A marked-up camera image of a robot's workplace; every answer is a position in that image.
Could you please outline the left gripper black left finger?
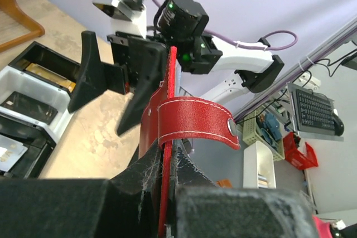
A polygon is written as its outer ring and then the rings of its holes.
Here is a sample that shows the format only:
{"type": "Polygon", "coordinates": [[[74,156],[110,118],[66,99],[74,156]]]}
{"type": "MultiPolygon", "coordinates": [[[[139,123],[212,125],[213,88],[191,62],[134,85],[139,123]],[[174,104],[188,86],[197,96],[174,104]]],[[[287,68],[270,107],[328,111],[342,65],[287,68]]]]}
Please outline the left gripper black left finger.
{"type": "Polygon", "coordinates": [[[157,237],[162,153],[112,179],[1,180],[2,237],[157,237]]]}

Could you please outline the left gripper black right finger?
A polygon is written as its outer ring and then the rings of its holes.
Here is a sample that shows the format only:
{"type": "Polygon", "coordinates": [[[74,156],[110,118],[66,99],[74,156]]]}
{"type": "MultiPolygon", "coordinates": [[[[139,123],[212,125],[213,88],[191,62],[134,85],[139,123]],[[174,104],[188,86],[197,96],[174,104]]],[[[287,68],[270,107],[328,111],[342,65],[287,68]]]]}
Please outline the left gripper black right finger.
{"type": "Polygon", "coordinates": [[[221,188],[173,143],[174,190],[168,237],[317,237],[312,213],[297,192],[221,188]]]}

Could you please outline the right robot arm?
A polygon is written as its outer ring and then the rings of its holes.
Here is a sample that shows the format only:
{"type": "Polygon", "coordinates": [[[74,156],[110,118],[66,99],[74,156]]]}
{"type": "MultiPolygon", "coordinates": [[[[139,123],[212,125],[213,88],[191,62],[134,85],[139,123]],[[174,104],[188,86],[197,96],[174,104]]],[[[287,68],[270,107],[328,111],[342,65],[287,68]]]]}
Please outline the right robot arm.
{"type": "Polygon", "coordinates": [[[84,31],[79,74],[67,107],[70,113],[107,90],[122,95],[133,93],[117,134],[135,127],[164,79],[171,46],[177,48],[176,62],[183,72],[233,72],[203,94],[204,99],[221,105],[248,92],[264,91],[283,68],[283,61],[271,53],[265,38],[251,45],[233,46],[210,35],[205,29],[209,16],[194,0],[165,0],[154,16],[153,35],[148,35],[143,1],[93,0],[93,5],[118,23],[115,34],[107,37],[113,63],[101,61],[96,34],[84,31]]]}

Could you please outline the red leather card holder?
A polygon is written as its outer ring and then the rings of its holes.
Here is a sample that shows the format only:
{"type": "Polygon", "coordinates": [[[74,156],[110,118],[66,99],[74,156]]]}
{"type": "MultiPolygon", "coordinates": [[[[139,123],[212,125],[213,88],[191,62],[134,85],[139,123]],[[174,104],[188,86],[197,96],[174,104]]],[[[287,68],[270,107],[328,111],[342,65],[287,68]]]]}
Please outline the red leather card holder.
{"type": "Polygon", "coordinates": [[[158,235],[165,234],[171,156],[174,140],[203,138],[222,142],[239,149],[235,122],[225,107],[202,98],[177,96],[179,88],[177,48],[170,47],[166,73],[157,90],[151,95],[145,108],[140,127],[139,157],[143,157],[154,141],[163,152],[163,167],[160,192],[158,235]]]}

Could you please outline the black and white organiser tray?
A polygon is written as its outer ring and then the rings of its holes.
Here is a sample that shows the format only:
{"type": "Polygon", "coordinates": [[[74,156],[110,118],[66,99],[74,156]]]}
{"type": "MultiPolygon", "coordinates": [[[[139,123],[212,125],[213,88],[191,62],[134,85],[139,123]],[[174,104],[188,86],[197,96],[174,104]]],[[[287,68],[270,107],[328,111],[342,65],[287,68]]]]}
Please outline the black and white organiser tray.
{"type": "Polygon", "coordinates": [[[1,178],[37,178],[72,114],[79,63],[34,41],[1,70],[1,178]]]}

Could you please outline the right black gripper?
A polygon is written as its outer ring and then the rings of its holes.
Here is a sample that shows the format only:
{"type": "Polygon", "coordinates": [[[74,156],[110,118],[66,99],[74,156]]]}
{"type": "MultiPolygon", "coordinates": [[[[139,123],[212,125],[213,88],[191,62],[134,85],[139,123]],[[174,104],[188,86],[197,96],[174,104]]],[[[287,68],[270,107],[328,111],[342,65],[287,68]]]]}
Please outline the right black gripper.
{"type": "Polygon", "coordinates": [[[81,33],[81,63],[67,110],[74,113],[107,90],[134,93],[116,128],[121,136],[141,122],[152,94],[166,73],[168,47],[153,37],[116,33],[107,36],[113,64],[102,62],[95,32],[81,33]]]}

